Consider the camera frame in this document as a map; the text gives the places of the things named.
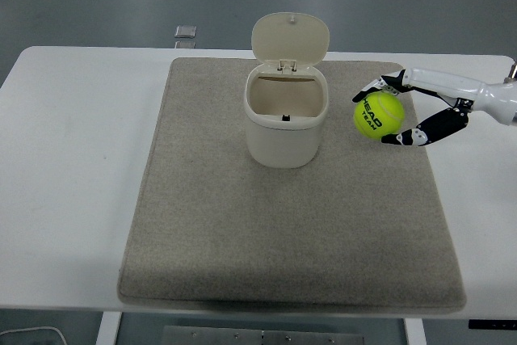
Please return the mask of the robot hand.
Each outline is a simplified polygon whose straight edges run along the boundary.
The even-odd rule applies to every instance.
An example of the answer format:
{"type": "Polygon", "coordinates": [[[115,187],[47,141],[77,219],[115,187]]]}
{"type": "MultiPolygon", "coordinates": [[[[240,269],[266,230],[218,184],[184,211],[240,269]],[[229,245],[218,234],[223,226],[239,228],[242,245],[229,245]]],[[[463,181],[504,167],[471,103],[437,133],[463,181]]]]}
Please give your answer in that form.
{"type": "Polygon", "coordinates": [[[516,125],[516,68],[499,84],[429,69],[402,69],[370,82],[352,101],[363,102],[376,92],[397,96],[411,91],[441,99],[448,107],[414,128],[384,135],[381,142],[411,146],[433,144],[464,129],[472,111],[483,111],[503,125],[516,125]]]}

